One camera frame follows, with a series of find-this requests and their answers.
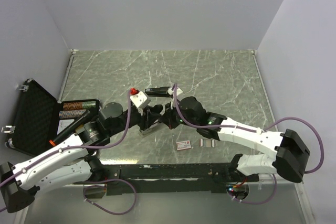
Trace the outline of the silver stapler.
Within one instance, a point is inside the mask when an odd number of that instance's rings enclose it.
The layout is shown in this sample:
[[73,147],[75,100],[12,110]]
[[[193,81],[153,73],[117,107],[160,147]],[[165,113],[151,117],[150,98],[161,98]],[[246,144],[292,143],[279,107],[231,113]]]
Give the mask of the silver stapler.
[[146,136],[148,136],[152,133],[155,133],[156,131],[160,130],[161,128],[162,128],[162,123],[156,122],[146,130],[139,130],[139,135],[142,136],[142,137],[146,137]]

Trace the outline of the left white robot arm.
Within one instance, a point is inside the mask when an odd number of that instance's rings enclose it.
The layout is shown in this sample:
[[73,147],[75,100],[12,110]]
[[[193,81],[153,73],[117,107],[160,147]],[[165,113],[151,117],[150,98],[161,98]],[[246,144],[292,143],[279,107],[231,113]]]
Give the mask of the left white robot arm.
[[69,184],[102,185],[117,181],[109,178],[94,152],[110,148],[110,138],[118,133],[125,138],[129,128],[149,129],[158,122],[162,105],[138,109],[129,103],[124,110],[118,103],[109,103],[93,118],[86,112],[63,130],[53,141],[54,147],[19,164],[1,165],[3,210],[18,212],[42,193]]

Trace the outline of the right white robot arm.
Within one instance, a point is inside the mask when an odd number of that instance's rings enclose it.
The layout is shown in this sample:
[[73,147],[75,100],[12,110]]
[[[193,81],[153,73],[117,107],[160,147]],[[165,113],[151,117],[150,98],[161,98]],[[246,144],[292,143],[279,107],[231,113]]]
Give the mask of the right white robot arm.
[[239,123],[207,112],[195,97],[167,104],[160,121],[171,129],[184,124],[196,129],[204,138],[258,151],[257,155],[234,156],[229,175],[235,181],[253,174],[277,174],[293,183],[302,182],[310,151],[296,131],[269,131]]

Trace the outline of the black stapler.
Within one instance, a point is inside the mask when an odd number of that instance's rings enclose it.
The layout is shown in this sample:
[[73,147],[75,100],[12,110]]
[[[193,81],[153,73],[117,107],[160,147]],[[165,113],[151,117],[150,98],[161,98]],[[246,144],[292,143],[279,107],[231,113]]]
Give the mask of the black stapler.
[[149,97],[159,97],[159,98],[169,98],[170,87],[158,87],[158,88],[147,88],[145,89],[145,94]]

